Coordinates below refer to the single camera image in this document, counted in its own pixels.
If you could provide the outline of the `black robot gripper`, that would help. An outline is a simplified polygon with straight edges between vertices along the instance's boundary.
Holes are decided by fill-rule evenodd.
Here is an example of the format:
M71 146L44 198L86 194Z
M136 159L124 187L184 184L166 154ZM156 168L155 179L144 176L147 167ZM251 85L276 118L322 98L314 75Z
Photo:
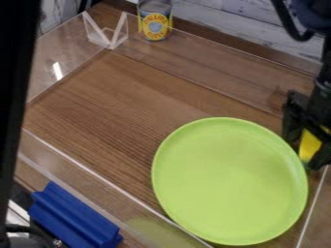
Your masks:
M318 171L331 162L331 136L327 136L331 131L331 92L314 90L310 96L295 90L288 92L283 105L282 137L290 145L298 143L304 130L322 141L309 162L309 168Z

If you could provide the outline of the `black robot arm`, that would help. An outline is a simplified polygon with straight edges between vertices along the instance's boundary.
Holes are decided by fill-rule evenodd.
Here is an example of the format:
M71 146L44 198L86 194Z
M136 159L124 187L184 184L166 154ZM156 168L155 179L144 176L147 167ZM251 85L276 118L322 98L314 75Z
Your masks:
M309 170L331 164L331 0L271 0L290 37L323 37L321 68L306 95L290 90L283 104L282 137L298 148Z

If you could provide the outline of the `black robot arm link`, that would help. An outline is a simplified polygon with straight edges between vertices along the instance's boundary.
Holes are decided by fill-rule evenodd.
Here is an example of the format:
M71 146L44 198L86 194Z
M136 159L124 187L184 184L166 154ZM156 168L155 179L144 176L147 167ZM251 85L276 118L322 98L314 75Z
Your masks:
M7 226L39 18L40 0L0 0L0 248L43 248Z

